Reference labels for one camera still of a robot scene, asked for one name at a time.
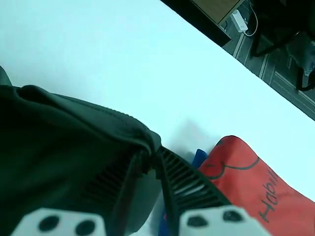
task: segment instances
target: black chair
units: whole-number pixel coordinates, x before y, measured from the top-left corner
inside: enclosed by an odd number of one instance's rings
[[[298,34],[305,32],[315,41],[315,0],[286,0],[286,6],[276,0],[255,1],[255,10],[259,18],[257,33],[251,48],[251,56],[261,57],[275,49],[285,46]],[[258,51],[261,37],[264,33],[286,28],[288,33],[275,40],[272,46]],[[296,88],[308,91],[315,88],[315,73],[309,76],[309,84],[302,87],[304,71],[300,68]]]

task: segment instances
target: blue object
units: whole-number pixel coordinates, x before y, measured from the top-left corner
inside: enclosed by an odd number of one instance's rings
[[[208,154],[205,151],[198,149],[196,151],[195,157],[194,157],[191,165],[194,166],[196,169],[198,169],[207,158],[208,158]],[[162,216],[161,216],[161,221],[159,224],[158,236],[168,236],[169,235],[168,225],[167,225],[167,221],[166,221],[165,216],[166,216],[166,212],[165,212],[165,208],[164,208],[163,212],[162,212]]]

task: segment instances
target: black hole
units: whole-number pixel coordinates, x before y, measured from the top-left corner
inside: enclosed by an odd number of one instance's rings
[[[41,222],[38,225],[38,228],[42,232],[48,232],[57,227],[58,223],[59,217],[56,215],[51,215],[41,220]]]
[[[234,210],[229,210],[223,214],[223,220],[231,222],[241,222],[243,221],[243,217],[238,212]]]
[[[202,216],[191,216],[188,219],[187,225],[192,227],[204,227],[208,225],[208,222]]]
[[[78,236],[87,236],[93,233],[95,229],[95,223],[92,220],[85,220],[82,221],[80,224],[77,225],[75,228],[75,233]]]

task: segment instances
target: white cable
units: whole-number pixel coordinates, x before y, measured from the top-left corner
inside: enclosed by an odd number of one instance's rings
[[[247,34],[246,32],[244,32],[244,34],[245,34],[247,37],[252,37],[252,36],[257,32],[257,29],[258,29],[258,18],[257,18],[256,12],[255,12],[254,9],[252,8],[251,0],[249,0],[249,1],[250,1],[250,8],[251,8],[252,12],[254,13],[254,16],[255,16],[255,18],[256,18],[257,24],[256,24],[256,29],[255,29],[254,33],[252,33],[252,34]]]

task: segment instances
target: chair leg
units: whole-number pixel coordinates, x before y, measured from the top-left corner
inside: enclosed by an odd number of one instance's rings
[[[274,45],[265,48],[264,50],[258,52],[258,45],[261,39],[261,32],[259,33],[259,35],[257,35],[254,39],[253,45],[252,45],[252,50],[251,50],[251,55],[253,57],[261,57],[264,56],[266,54],[271,53],[273,50],[280,48],[282,46],[284,46],[285,44],[287,44],[288,42],[290,42],[296,35],[298,35],[300,32],[299,31],[294,31],[293,33],[289,34],[287,37],[283,38],[282,40],[280,40],[279,42],[275,43]]]
[[[306,87],[303,87],[303,78],[304,78],[304,70],[303,68],[299,67],[298,75],[297,75],[297,83],[296,89],[299,91],[309,91],[315,89],[315,72],[312,72],[309,76],[309,84]]]

